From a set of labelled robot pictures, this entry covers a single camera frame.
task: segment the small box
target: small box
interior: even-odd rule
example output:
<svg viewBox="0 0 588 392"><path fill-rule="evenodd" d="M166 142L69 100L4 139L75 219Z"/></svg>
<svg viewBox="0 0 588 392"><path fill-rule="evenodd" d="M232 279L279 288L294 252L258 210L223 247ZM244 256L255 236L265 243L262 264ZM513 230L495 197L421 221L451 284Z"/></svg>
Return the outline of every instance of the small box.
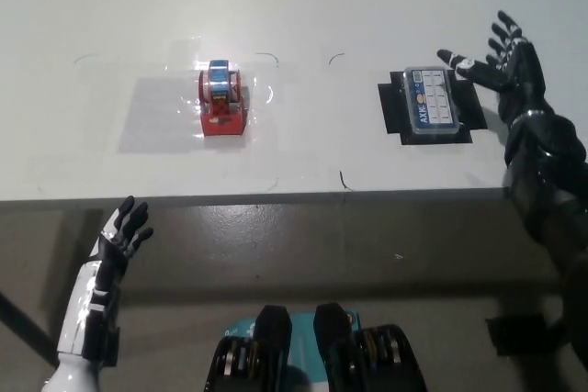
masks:
<svg viewBox="0 0 588 392"><path fill-rule="evenodd" d="M403 79L409 118L416 135L454 135L459 132L445 68L406 68Z"/></svg>

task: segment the black robotic arm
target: black robotic arm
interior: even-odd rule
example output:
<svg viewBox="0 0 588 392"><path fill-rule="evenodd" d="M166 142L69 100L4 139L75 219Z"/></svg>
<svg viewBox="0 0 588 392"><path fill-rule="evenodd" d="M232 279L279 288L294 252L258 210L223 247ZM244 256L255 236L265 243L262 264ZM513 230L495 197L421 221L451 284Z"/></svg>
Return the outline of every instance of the black robotic arm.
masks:
<svg viewBox="0 0 588 392"><path fill-rule="evenodd" d="M508 126L508 190L525 228L544 245L561 275L563 324L588 369L588 165L574 125L545 99L535 47L503 11L492 24L486 63L439 50L459 75L499 94Z"/></svg>

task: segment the robotic arm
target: robotic arm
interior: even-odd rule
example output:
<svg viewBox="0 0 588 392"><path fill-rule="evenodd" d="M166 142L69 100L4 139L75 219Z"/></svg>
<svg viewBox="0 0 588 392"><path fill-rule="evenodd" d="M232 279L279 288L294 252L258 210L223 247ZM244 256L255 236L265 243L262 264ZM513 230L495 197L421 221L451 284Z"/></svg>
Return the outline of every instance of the robotic arm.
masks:
<svg viewBox="0 0 588 392"><path fill-rule="evenodd" d="M486 63L450 50L437 55L459 75L499 94L508 126L508 189L531 237L544 245L561 275L563 324L588 369L588 165L574 125L547 103L535 47L503 11L492 24Z"/></svg>
<svg viewBox="0 0 588 392"><path fill-rule="evenodd" d="M102 367L119 354L119 284L129 259L153 235L137 232L147 221L147 204L133 210L129 196L117 208L80 268L63 320L57 351L60 365L43 392L98 392Z"/></svg>

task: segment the floor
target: floor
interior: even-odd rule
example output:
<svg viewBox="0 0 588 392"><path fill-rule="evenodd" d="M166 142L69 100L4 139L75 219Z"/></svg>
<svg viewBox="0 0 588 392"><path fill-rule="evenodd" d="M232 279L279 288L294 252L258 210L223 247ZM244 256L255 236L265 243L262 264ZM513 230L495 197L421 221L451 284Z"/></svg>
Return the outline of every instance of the floor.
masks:
<svg viewBox="0 0 588 392"><path fill-rule="evenodd" d="M0 290L51 335L100 211L0 213ZM485 319L560 310L543 250L507 201L152 210L153 239L123 284L119 366L105 391L202 390L225 327L265 303L337 300L364 326L400 325L431 391L585 390L569 348L498 358ZM0 325L0 392L51 368Z"/></svg>

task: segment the white table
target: white table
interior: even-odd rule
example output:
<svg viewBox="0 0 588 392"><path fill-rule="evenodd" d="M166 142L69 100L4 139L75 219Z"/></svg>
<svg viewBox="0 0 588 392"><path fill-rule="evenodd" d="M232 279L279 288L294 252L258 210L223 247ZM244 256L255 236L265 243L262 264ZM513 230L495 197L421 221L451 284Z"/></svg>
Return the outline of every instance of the white table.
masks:
<svg viewBox="0 0 588 392"><path fill-rule="evenodd" d="M177 204L498 194L503 128L493 94L478 88L490 129L472 132L472 144L402 146L386 133L377 85L389 71L440 64L442 47L483 60L500 8L536 43L549 102L588 141L585 0L0 4L5 205L99 205L128 194ZM345 55L329 64L337 53ZM201 135L193 70L215 58L243 71L251 112L242 139Z"/></svg>

